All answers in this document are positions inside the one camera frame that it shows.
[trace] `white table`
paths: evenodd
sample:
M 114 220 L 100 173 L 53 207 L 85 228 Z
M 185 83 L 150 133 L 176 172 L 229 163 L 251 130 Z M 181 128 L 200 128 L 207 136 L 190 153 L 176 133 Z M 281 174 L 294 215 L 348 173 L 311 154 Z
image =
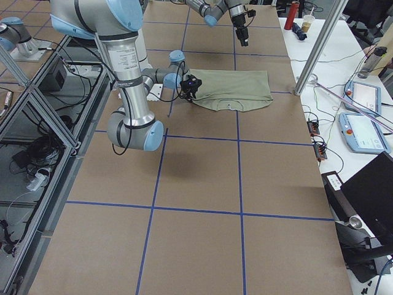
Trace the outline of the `white table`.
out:
M 280 24 L 282 28 L 282 34 L 284 35 L 284 40 L 286 43 L 287 51 L 289 54 L 291 61 L 292 70 L 294 72 L 295 78 L 300 75 L 302 69 L 305 65 L 305 61 L 295 61 L 295 60 L 307 60 L 311 49 L 317 39 L 319 32 L 324 24 L 324 20 L 316 20 L 309 31 L 307 32 L 307 39 L 305 41 L 299 41 L 296 35 L 292 31 L 284 30 L 284 24 L 286 19 L 280 18 Z M 299 26 L 302 25 L 302 20 L 295 19 Z M 348 57 L 354 53 L 353 57 L 345 58 L 341 61 L 330 62 L 330 63 L 318 63 L 313 71 L 314 74 L 318 76 L 318 82 L 326 87 L 331 87 L 337 84 L 344 84 L 354 73 L 359 62 L 364 57 L 364 53 L 357 43 L 355 37 L 352 35 L 352 32 L 349 30 L 345 21 L 340 20 L 321 57 L 320 61 L 331 61 L 331 60 L 340 60 L 343 57 Z M 368 83 L 371 85 L 376 85 L 381 87 L 382 94 L 382 102 L 393 104 L 392 98 L 388 94 L 384 85 L 378 78 L 378 76 L 369 76 L 366 79 L 354 79 L 355 81 L 361 81 L 364 83 Z M 344 87 L 337 86 L 332 89 L 336 94 L 341 95 L 343 93 Z M 335 115 L 337 107 L 340 105 L 339 99 L 335 98 L 332 95 L 329 95 L 327 92 L 320 88 L 316 88 L 317 93 L 317 103 L 318 108 L 328 112 L 330 114 Z M 333 118 L 323 112 L 320 112 L 316 109 L 316 101 L 314 99 L 313 86 L 308 85 L 301 95 L 302 103 L 311 108 L 311 112 L 315 113 L 319 119 L 328 119 L 332 120 Z M 344 106 L 340 108 L 338 113 L 341 112 L 349 112 L 345 109 Z M 389 120 L 393 120 L 393 108 L 383 107 L 382 115 L 387 117 Z M 329 137 L 329 131 L 332 123 L 327 121 L 322 121 L 319 124 L 319 129 L 321 132 L 321 136 L 327 141 Z M 393 147 L 393 135 L 386 137 L 387 142 L 391 147 Z M 333 123 L 330 140 L 328 144 L 329 149 L 335 151 L 339 154 L 344 160 L 344 168 L 340 173 L 340 178 L 345 182 L 352 175 L 358 172 L 362 167 L 368 164 L 372 159 L 376 157 L 376 155 L 369 154 L 356 154 L 351 152 L 348 148 L 340 130 L 340 126 L 338 123 L 338 118 Z M 329 172 L 329 171 L 338 171 L 341 168 L 341 160 L 332 152 L 327 151 L 328 159 L 321 162 L 320 171 L 321 173 Z M 358 295 L 363 290 L 363 288 L 368 287 L 367 283 L 361 284 L 351 271 L 348 271 L 348 275 L 352 284 L 352 291 L 354 294 Z M 368 287 L 368 294 L 374 294 L 374 289 L 376 285 L 378 277 L 373 279 L 373 284 L 371 287 Z M 384 275 L 381 284 L 379 286 L 378 295 L 391 295 L 393 290 L 393 275 Z

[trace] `black monitor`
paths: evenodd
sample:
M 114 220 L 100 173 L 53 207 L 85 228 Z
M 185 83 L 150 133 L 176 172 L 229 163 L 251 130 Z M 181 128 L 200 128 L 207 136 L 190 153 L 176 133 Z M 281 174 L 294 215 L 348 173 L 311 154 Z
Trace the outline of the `black monitor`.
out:
M 380 153 L 341 190 L 379 242 L 393 244 L 393 158 Z

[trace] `beige cloth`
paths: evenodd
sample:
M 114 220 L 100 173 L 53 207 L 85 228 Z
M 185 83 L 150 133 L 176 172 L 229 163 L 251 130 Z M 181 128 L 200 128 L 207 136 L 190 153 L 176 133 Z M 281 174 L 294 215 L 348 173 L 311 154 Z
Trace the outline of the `beige cloth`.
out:
M 245 112 L 264 108 L 273 101 L 266 71 L 191 69 L 190 72 L 202 80 L 193 102 L 204 108 Z

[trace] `green towel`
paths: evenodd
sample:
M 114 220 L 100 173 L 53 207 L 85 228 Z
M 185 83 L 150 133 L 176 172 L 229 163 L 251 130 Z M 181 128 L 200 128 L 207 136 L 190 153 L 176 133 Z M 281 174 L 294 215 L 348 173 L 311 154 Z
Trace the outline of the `green towel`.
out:
M 264 108 L 273 101 L 266 71 L 191 69 L 190 72 L 202 80 L 193 102 L 204 108 L 245 112 Z

